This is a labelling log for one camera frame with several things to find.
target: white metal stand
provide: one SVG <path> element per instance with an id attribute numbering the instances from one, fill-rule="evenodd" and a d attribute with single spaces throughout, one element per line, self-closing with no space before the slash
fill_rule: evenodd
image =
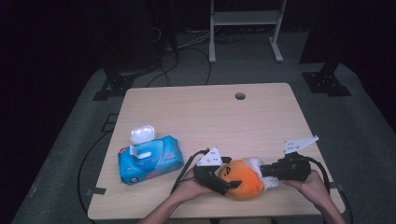
<path id="1" fill-rule="evenodd" d="M 287 0 L 282 0 L 280 10 L 267 11 L 232 11 L 232 12 L 215 12 L 215 0 L 210 0 L 210 40 L 209 40 L 209 61 L 216 61 L 215 52 L 215 26 L 217 25 L 263 25 L 275 24 L 275 33 L 270 37 L 271 48 L 277 62 L 283 62 L 277 46 L 277 37 L 279 35 L 280 25 L 282 23 Z"/>

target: blue wipes package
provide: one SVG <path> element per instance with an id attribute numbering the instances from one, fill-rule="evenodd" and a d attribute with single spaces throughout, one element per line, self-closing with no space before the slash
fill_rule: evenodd
<path id="1" fill-rule="evenodd" d="M 119 152 L 121 182 L 136 184 L 175 171 L 184 165 L 177 139 L 170 135 Z"/>

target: person's left hand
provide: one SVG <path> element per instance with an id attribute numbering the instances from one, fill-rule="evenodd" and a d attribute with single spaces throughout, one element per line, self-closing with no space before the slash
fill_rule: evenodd
<path id="1" fill-rule="evenodd" d="M 182 202 L 186 202 L 209 192 L 213 192 L 213 190 L 200 185 L 194 178 L 194 172 L 190 169 L 184 175 L 172 195 L 176 196 Z"/>

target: stuffed toy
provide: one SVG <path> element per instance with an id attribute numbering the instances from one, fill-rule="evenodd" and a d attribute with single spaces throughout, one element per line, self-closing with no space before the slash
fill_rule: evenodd
<path id="1" fill-rule="evenodd" d="M 245 201 L 258 197 L 269 188 L 276 187 L 278 185 L 277 178 L 262 177 L 261 165 L 263 162 L 257 157 L 231 161 L 223 165 L 219 169 L 219 178 L 227 182 L 242 180 L 237 188 L 229 189 L 225 195 L 237 201 Z"/>

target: wooden tabletop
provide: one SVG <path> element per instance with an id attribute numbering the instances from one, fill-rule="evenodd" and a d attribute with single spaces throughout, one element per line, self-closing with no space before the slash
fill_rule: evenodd
<path id="1" fill-rule="evenodd" d="M 142 218 L 169 195 L 181 169 L 132 186 L 120 182 L 117 154 L 122 147 L 132 144 L 131 130 L 146 124 L 154 127 L 157 139 L 166 135 L 175 137 L 184 161 L 198 150 L 218 147 L 221 156 L 234 160 L 260 157 L 265 163 L 272 163 L 284 157 L 285 140 L 315 135 L 286 83 L 130 89 L 125 95 L 96 185 L 106 189 L 106 193 L 93 194 L 89 218 Z M 300 154 L 321 162 L 327 170 L 317 144 L 303 149 Z M 339 210 L 344 212 L 345 206 L 337 190 L 332 189 L 331 194 Z M 280 184 L 245 202 L 209 193 L 182 204 L 171 217 L 313 214 L 319 212 L 312 203 L 297 190 Z"/>

